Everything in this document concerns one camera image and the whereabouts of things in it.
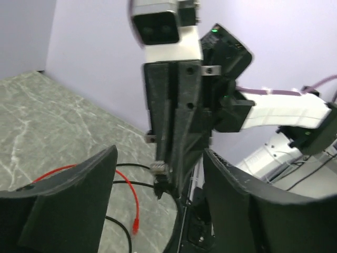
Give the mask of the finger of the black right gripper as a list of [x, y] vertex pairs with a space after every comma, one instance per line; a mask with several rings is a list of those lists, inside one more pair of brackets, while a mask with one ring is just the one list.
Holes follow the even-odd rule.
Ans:
[[183, 191], [188, 174], [209, 144], [211, 114], [203, 106], [202, 62], [177, 63], [177, 93], [172, 134], [172, 185]]
[[151, 171], [158, 182], [170, 182], [173, 118], [176, 106], [176, 76], [170, 63], [146, 63], [144, 81], [150, 116], [150, 139], [156, 143]]

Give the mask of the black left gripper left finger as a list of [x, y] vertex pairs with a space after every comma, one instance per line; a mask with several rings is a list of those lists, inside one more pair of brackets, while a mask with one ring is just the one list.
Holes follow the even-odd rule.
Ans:
[[112, 145], [52, 177], [1, 191], [1, 252], [97, 252], [116, 163]]

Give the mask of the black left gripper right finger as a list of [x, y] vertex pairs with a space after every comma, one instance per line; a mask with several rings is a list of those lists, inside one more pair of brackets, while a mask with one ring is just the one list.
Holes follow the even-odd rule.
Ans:
[[336, 252], [336, 196], [309, 198], [203, 154], [216, 252]]

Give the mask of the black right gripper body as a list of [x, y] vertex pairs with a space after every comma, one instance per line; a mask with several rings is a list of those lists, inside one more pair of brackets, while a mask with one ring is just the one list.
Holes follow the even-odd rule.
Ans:
[[212, 114], [213, 129], [240, 132], [255, 105], [236, 86], [236, 79], [252, 62], [252, 54], [216, 23], [200, 43], [203, 51], [202, 107]]

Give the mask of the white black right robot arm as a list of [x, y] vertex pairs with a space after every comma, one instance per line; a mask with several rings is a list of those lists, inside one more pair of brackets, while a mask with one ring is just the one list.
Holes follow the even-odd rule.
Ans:
[[160, 197], [179, 197], [212, 131], [235, 133], [277, 125], [283, 140], [305, 155], [325, 148], [321, 138], [334, 135], [336, 109], [304, 91], [250, 90], [236, 79], [252, 54], [224, 27], [216, 24], [203, 37], [196, 26], [145, 29], [144, 82], [151, 130], [156, 143], [150, 170]]

